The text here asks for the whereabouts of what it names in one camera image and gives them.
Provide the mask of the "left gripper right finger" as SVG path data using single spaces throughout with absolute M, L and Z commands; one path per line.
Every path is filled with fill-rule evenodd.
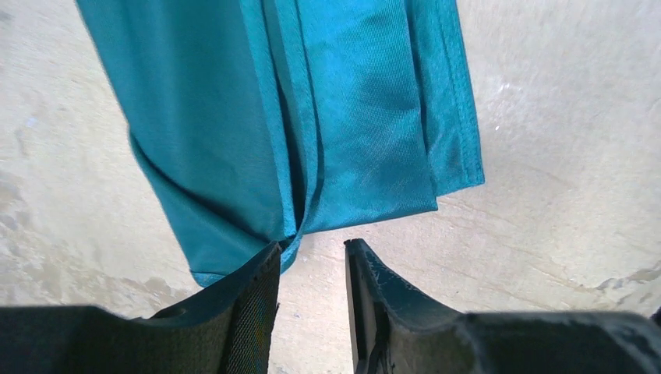
M 657 373 L 660 326 L 628 312 L 459 312 L 345 243 L 357 373 Z

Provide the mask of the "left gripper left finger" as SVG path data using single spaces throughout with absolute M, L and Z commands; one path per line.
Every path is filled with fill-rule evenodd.
M 4 373 L 265 373 L 280 247 L 149 318 L 97 306 L 1 310 Z

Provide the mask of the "teal cloth napkin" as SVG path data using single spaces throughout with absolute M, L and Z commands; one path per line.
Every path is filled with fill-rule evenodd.
M 484 181 L 454 1 L 80 1 L 195 281 Z

